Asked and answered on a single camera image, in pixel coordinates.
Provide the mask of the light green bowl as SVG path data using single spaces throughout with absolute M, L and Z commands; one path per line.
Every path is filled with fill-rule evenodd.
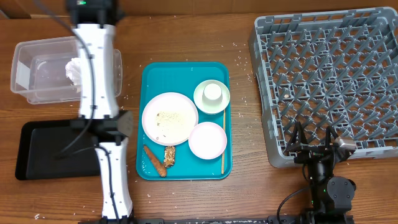
M 207 100 L 203 96 L 204 88 L 210 83 L 218 84 L 222 89 L 222 96 L 217 101 Z M 197 108 L 199 110 L 201 110 L 202 112 L 204 112 L 206 114 L 217 114 L 217 113 L 222 112 L 229 105 L 230 98 L 231 98 L 231 96 L 230 96 L 228 87 L 224 83 L 222 83 L 218 80 L 205 80 L 205 81 L 201 82 L 195 88 L 194 93 L 193 93 L 193 100 L 194 100 L 195 105 L 197 106 Z

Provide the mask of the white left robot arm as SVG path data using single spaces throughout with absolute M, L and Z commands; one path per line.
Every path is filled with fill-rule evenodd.
M 114 95 L 113 40 L 120 21 L 117 1 L 66 2 L 69 30 L 76 37 L 80 62 L 79 122 L 93 135 L 103 189 L 100 223 L 136 223 L 128 191 L 126 153 L 130 111 L 121 111 Z

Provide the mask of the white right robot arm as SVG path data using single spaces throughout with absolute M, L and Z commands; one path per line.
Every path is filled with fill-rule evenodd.
M 325 143 L 311 146 L 302 124 L 296 122 L 286 150 L 297 154 L 294 162 L 302 165 L 302 174 L 308 187 L 290 194 L 280 203 L 277 221 L 299 224 L 353 223 L 353 217 L 346 213 L 352 209 L 356 184 L 351 179 L 333 173 L 337 163 L 346 161 L 355 152 L 356 143 L 353 138 L 341 137 L 328 126 Z M 312 208 L 305 209 L 296 217 L 282 218 L 280 210 L 284 203 L 306 190 L 310 191 Z

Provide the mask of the white cup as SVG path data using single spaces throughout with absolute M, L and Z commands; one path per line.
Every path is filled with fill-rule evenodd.
M 222 96 L 222 89 L 218 84 L 210 83 L 204 88 L 203 96 L 207 100 L 217 101 Z

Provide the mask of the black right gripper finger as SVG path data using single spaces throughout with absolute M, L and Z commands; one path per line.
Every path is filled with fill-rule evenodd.
M 338 135 L 336 131 L 333 129 L 332 126 L 328 126 L 326 128 L 326 134 L 325 134 L 325 146 L 329 146 L 332 143 L 332 139 L 336 140 L 338 138 Z
M 287 143 L 287 151 L 303 151 L 308 146 L 307 138 L 305 137 L 304 128 L 301 122 L 295 122 L 292 137 Z

